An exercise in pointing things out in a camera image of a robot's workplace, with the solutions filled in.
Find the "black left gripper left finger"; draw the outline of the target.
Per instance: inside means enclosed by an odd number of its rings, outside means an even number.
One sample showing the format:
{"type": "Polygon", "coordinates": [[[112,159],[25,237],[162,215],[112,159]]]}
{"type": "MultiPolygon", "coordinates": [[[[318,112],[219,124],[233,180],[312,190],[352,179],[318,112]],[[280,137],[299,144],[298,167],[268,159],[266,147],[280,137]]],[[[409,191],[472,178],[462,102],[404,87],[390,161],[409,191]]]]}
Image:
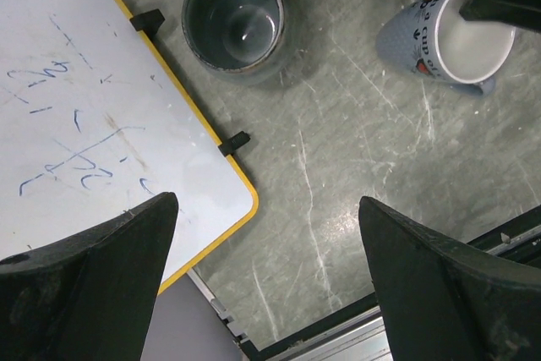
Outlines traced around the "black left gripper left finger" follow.
{"type": "Polygon", "coordinates": [[[178,218],[158,194],[1,262],[3,360],[138,360],[178,218]]]}

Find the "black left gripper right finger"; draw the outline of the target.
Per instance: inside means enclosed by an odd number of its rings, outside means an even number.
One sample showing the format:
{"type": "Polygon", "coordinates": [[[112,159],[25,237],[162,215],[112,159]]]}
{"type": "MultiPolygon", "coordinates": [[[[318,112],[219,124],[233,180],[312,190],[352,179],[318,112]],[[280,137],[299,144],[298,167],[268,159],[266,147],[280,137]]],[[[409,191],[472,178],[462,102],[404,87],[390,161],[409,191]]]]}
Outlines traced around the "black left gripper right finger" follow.
{"type": "Polygon", "coordinates": [[[364,196],[358,220],[395,360],[538,360],[540,242],[502,256],[364,196]]]}

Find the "light blue printed mug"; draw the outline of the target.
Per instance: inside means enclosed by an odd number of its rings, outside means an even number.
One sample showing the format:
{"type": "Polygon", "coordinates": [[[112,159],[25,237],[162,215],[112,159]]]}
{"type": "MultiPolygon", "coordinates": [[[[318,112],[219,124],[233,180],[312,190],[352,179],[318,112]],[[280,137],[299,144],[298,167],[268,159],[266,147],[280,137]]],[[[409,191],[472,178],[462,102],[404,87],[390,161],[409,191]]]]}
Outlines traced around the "light blue printed mug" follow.
{"type": "Polygon", "coordinates": [[[454,89],[486,96],[511,53],[516,27],[467,21],[466,0],[418,0],[388,21],[375,40],[383,61],[454,89]]]}

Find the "dark grey glazed mug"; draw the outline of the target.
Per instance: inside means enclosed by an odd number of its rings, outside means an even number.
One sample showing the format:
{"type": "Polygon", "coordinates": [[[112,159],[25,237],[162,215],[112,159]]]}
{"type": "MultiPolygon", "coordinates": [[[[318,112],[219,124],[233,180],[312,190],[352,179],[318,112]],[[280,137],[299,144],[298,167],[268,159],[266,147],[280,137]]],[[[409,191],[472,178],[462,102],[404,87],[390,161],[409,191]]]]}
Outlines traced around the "dark grey glazed mug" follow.
{"type": "Polygon", "coordinates": [[[257,85],[294,54],[299,18],[292,0],[184,0],[185,40],[217,77],[257,85]]]}

